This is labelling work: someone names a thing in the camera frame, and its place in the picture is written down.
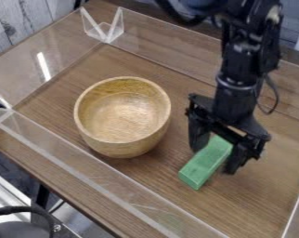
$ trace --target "green wooden block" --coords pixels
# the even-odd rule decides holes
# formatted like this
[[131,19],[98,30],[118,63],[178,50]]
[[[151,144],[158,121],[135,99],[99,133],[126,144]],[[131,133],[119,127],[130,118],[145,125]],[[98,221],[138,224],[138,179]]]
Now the green wooden block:
[[179,180],[198,190],[227,158],[233,145],[221,137],[214,136],[178,172]]

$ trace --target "wooden bowl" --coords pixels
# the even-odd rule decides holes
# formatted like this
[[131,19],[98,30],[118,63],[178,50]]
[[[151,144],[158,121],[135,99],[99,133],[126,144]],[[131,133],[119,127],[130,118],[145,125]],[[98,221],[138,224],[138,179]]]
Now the wooden bowl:
[[115,77],[90,86],[74,106],[74,120],[86,144],[113,158],[147,152],[169,124],[166,92],[149,80]]

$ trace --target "bowl rim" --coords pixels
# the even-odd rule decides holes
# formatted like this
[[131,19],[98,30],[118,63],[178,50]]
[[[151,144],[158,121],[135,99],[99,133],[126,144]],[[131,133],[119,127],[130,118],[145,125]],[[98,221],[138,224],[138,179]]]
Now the bowl rim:
[[[86,128],[83,127],[80,121],[79,121],[79,118],[78,118],[78,106],[79,106],[79,103],[84,97],[84,95],[99,85],[102,84],[106,84],[107,82],[110,81],[117,81],[117,80],[121,80],[121,79],[133,79],[133,80],[138,80],[146,84],[149,84],[150,86],[153,86],[157,91],[161,93],[165,101],[166,101],[166,118],[165,118],[165,121],[161,123],[159,126],[155,127],[155,129],[146,135],[143,136],[142,138],[139,139],[135,139],[135,140],[131,140],[131,141],[127,141],[127,142],[111,142],[111,141],[107,141],[107,140],[103,140],[103,139],[99,139],[97,138],[87,130]],[[153,83],[150,80],[145,79],[145,78],[141,78],[141,77],[135,77],[135,76],[118,76],[118,77],[113,77],[113,78],[107,78],[107,79],[103,79],[101,80],[99,82],[94,83],[92,85],[90,85],[84,90],[83,92],[79,94],[78,96],[78,99],[75,101],[75,104],[74,104],[74,122],[75,122],[75,125],[78,127],[78,130],[90,138],[90,139],[94,139],[99,142],[103,142],[103,143],[110,143],[110,144],[129,144],[129,143],[133,143],[135,141],[139,141],[142,139],[146,139],[149,138],[154,133],[157,133],[162,127],[165,126],[165,124],[167,123],[169,121],[169,118],[170,118],[170,108],[171,108],[171,105],[170,105],[170,99],[169,99],[169,96],[165,92],[165,90],[155,84]]]

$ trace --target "black cable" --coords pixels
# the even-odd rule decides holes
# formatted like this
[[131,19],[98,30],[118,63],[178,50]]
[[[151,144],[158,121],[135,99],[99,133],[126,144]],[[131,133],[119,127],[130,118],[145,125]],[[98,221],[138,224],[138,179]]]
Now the black cable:
[[154,0],[159,8],[166,12],[166,14],[183,26],[195,26],[198,25],[205,18],[199,16],[194,16],[193,19],[186,20],[182,15],[173,8],[173,5],[167,2],[167,0]]
[[44,218],[48,225],[48,238],[54,237],[54,220],[51,216],[42,210],[39,207],[30,207],[30,206],[4,206],[0,207],[0,216],[14,214],[14,213],[35,213]]
[[271,92],[274,94],[274,104],[273,104],[271,108],[267,111],[263,110],[262,105],[257,101],[258,96],[257,96],[255,92],[254,92],[254,99],[255,99],[255,105],[257,105],[257,108],[259,109],[259,111],[262,111],[266,115],[269,115],[269,114],[273,113],[273,111],[274,111],[274,109],[275,109],[275,107],[278,105],[279,94],[278,94],[278,91],[277,91],[277,87],[275,87],[275,85],[274,85],[274,83],[271,81],[271,78],[267,75],[265,75],[263,81],[265,81],[266,85],[269,86],[269,88],[271,89]]
[[60,201],[60,203],[52,209],[48,210],[48,213],[52,214],[60,208],[63,204],[64,204],[64,201]]

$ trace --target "wooden tabletop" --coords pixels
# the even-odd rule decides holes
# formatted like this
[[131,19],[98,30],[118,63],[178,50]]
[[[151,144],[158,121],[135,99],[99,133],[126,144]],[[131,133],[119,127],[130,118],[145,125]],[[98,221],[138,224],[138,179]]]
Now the wooden tabletop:
[[[88,3],[90,12],[101,8],[102,14],[114,13],[111,5],[92,1]],[[218,57],[219,42],[213,44],[213,54]],[[74,103],[84,88],[102,79],[121,75],[149,79],[162,87],[171,103],[170,125],[161,143],[150,152],[127,160],[105,158],[91,152],[78,135],[72,119]],[[207,75],[210,82],[211,69]],[[283,64],[282,72],[274,75],[279,78],[289,75],[291,81],[283,79],[283,87],[299,88],[299,70],[294,66]],[[210,97],[214,87],[109,45],[101,45],[16,105],[15,111],[94,154],[227,236],[279,237],[299,195],[297,116],[289,110],[279,110],[270,116],[255,112],[259,123],[271,133],[263,158],[250,161],[234,176],[215,176],[195,192],[177,179],[177,172],[191,157],[183,116],[186,95],[190,92],[199,92]],[[287,91],[282,103],[287,103],[289,107],[299,104],[295,90]],[[0,151],[88,218],[97,220],[117,235],[161,236],[149,224],[107,201],[80,180],[47,162],[0,129]],[[92,160],[80,161],[78,158],[64,163],[86,174],[95,167]]]

